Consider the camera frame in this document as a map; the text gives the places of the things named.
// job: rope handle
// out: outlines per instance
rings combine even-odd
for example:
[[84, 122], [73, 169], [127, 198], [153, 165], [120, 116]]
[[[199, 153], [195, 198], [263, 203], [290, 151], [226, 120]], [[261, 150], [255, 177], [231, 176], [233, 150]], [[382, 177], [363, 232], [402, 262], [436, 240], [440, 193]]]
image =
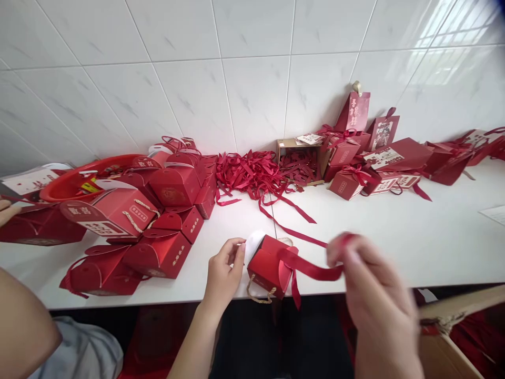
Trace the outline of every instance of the rope handle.
[[[161, 217], [161, 214], [160, 212], [158, 212], [156, 209], [151, 209], [147, 204], [144, 204], [143, 202], [141, 202], [139, 199], [134, 199], [134, 202], [137, 203], [137, 204], [140, 204], [141, 206], [143, 206], [145, 209], [147, 209], [148, 211], [151, 211], [151, 212], [154, 212], [156, 213], [156, 215], [158, 216], [157, 218], [160, 218]], [[135, 223], [135, 221], [133, 220], [132, 216], [130, 216], [130, 214], [127, 212], [127, 211], [123, 211], [123, 214], [126, 216], [126, 218], [131, 222], [133, 228], [138, 231], [139, 233], [143, 233], [144, 231], [142, 229], [140, 229], [138, 227], [138, 225]], [[151, 226], [154, 224], [154, 221], [156, 220], [156, 218], [147, 226], [146, 229], [149, 229], [151, 228]]]
[[274, 292], [277, 290], [277, 287], [274, 287], [271, 289], [271, 291], [267, 294], [267, 299], [266, 300], [260, 300], [254, 296], [251, 295], [251, 292], [249, 291], [250, 287], [251, 287], [251, 283], [253, 282], [254, 278], [256, 277], [256, 274], [253, 274], [251, 276], [251, 279], [249, 279], [249, 284], [247, 284], [247, 288], [246, 288], [246, 291], [247, 291], [247, 296], [255, 301], [256, 303], [258, 304], [271, 304], [272, 303], [272, 299], [270, 298]]

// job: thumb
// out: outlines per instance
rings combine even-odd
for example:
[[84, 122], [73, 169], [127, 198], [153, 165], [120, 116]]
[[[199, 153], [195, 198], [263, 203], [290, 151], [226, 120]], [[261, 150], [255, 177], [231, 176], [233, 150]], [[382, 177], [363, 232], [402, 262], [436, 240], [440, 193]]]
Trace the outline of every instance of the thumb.
[[235, 254], [235, 260], [233, 261], [233, 268], [231, 272], [233, 275], [242, 276], [242, 270], [244, 268], [244, 259], [246, 256], [246, 243], [242, 243]]

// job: ribbon bow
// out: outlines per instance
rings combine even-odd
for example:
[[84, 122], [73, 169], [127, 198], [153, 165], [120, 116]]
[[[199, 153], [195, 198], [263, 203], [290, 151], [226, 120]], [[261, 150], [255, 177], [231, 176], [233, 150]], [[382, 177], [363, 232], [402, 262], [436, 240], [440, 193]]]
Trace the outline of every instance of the ribbon bow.
[[356, 167], [346, 166], [339, 172], [339, 174], [352, 175], [354, 180], [356, 180], [356, 182], [358, 182], [362, 186], [366, 186], [367, 182], [371, 182], [371, 183], [376, 182], [376, 180], [374, 178], [372, 178], [372, 176], [370, 174], [367, 174], [366, 172], [361, 171], [360, 164], [357, 165]]

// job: white paper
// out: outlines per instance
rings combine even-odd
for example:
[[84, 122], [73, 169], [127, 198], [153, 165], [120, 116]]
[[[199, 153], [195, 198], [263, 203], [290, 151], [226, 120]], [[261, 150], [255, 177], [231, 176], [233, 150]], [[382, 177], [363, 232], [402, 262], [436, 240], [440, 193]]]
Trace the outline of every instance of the white paper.
[[489, 217], [493, 221], [505, 226], [505, 205], [491, 208], [488, 210], [480, 211], [486, 217]]

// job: red gift bag with bow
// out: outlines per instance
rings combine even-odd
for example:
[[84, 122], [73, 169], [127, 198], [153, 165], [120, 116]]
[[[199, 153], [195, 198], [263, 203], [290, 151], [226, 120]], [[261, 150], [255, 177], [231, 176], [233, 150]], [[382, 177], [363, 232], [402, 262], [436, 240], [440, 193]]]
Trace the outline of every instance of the red gift bag with bow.
[[335, 125], [336, 131], [344, 132], [347, 129], [356, 129], [361, 132], [367, 127], [370, 92], [362, 92], [359, 81], [354, 82], [352, 89], [353, 91], [349, 94], [338, 117]]

